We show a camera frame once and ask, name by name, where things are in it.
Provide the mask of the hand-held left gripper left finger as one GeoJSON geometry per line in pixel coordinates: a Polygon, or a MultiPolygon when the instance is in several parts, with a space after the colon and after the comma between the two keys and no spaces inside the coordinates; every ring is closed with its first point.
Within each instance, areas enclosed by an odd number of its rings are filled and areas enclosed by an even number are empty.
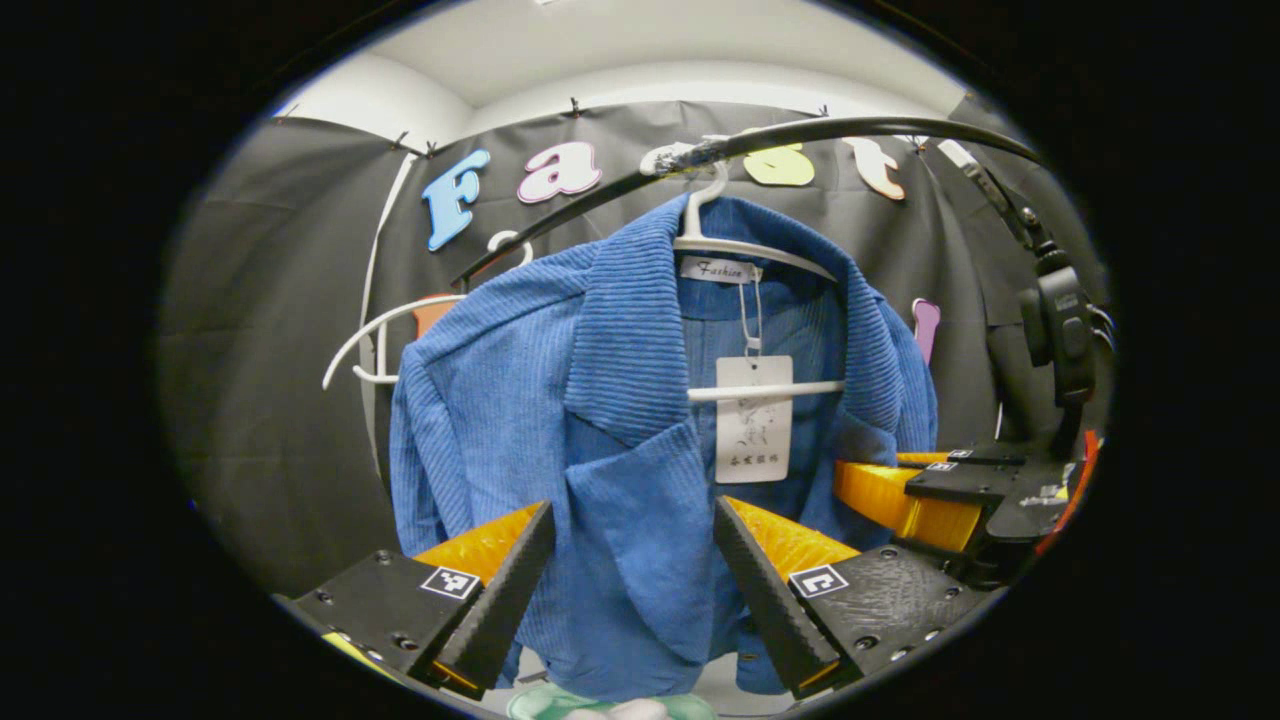
{"type": "Polygon", "coordinates": [[[413,557],[379,550],[283,609],[396,683],[480,701],[497,688],[554,548],[541,501],[413,557]]]}

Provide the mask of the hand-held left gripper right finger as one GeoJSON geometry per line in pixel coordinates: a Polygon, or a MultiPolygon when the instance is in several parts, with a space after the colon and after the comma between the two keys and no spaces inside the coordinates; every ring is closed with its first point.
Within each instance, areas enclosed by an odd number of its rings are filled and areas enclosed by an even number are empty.
{"type": "Polygon", "coordinates": [[[726,496],[716,501],[714,538],[774,670],[799,700],[904,667],[1001,598],[901,546],[859,553],[726,496]]]}

